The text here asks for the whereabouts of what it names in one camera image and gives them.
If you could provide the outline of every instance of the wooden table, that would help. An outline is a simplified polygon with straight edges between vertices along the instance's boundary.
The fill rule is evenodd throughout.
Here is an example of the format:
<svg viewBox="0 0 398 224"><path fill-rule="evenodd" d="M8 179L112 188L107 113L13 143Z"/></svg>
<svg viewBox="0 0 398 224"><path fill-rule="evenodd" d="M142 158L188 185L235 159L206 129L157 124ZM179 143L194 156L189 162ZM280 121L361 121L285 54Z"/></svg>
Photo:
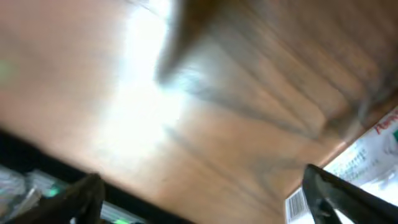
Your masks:
<svg viewBox="0 0 398 224"><path fill-rule="evenodd" d="M197 223L283 223L397 104L395 0L2 0L0 124Z"/></svg>

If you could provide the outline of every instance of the brown tabletop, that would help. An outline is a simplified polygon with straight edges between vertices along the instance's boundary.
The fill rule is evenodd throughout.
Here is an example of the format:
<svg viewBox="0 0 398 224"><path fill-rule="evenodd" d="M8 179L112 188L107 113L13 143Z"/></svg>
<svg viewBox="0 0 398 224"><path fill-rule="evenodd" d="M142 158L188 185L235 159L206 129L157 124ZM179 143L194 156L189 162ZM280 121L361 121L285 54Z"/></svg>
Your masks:
<svg viewBox="0 0 398 224"><path fill-rule="evenodd" d="M2 0L0 125L197 223L283 223L397 104L395 0Z"/></svg>

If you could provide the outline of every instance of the product box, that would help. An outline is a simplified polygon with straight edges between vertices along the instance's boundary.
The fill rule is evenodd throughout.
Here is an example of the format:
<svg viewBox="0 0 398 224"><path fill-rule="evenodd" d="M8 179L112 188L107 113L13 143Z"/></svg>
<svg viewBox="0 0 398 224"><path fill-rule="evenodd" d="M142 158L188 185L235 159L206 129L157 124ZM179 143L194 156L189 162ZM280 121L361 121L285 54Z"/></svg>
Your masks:
<svg viewBox="0 0 398 224"><path fill-rule="evenodd" d="M398 107L324 169L398 206ZM342 223L352 223L336 213ZM288 224L314 223L301 187L286 199L285 217Z"/></svg>

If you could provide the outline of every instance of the black strip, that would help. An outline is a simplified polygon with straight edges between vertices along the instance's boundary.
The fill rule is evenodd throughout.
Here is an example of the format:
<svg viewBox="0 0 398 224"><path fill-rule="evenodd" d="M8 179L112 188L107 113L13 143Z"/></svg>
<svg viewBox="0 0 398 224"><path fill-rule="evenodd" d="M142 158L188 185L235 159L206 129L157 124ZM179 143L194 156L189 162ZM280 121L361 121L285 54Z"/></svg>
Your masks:
<svg viewBox="0 0 398 224"><path fill-rule="evenodd" d="M62 181L73 183L86 173L41 153L38 147L0 129L0 164L20 173L39 169ZM192 223L106 183L105 200L149 223Z"/></svg>

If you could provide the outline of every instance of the barcode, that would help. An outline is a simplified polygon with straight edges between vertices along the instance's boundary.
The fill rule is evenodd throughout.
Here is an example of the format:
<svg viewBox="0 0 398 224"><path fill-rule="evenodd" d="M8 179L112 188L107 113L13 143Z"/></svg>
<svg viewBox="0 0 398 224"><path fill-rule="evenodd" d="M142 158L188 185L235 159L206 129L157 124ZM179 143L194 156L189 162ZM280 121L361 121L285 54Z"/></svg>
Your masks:
<svg viewBox="0 0 398 224"><path fill-rule="evenodd" d="M303 189L299 189L287 201L287 223L295 220L305 212L309 211Z"/></svg>

